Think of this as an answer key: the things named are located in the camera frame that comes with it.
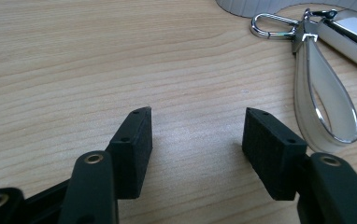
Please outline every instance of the light wooden surface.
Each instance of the light wooden surface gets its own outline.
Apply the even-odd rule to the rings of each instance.
[[[214,0],[0,0],[0,188],[60,183],[149,105],[154,149],[121,223],[299,223],[241,151],[248,106],[300,134],[291,44],[249,24]],[[320,46],[357,108],[357,65]],[[337,155],[357,171],[357,142]]]

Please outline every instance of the black plastic part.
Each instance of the black plastic part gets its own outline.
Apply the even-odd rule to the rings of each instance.
[[[310,183],[325,223],[357,223],[357,174],[330,154],[314,153],[310,159]]]
[[[151,108],[132,111],[106,151],[113,161],[118,198],[138,198],[152,152]]]
[[[32,224],[57,223],[69,180],[26,199],[26,215]]]
[[[113,168],[108,153],[93,151],[77,159],[58,223],[118,223]]]
[[[295,166],[307,151],[304,140],[273,115],[247,108],[242,150],[273,199],[294,199]]]
[[[0,189],[0,224],[26,223],[24,198],[19,189]]]

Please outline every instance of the metal carabiner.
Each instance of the metal carabiner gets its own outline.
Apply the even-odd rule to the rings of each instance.
[[[287,25],[292,26],[293,28],[289,32],[268,32],[264,31],[257,26],[257,21],[260,18],[267,18],[271,21],[276,21],[280,23],[284,23]],[[293,40],[295,37],[295,31],[297,26],[300,24],[300,21],[296,21],[293,19],[285,18],[285,17],[280,17],[268,13],[261,13],[256,15],[251,19],[251,27],[250,30],[251,32],[260,37],[260,38],[265,38],[265,39],[277,39],[277,40]]]

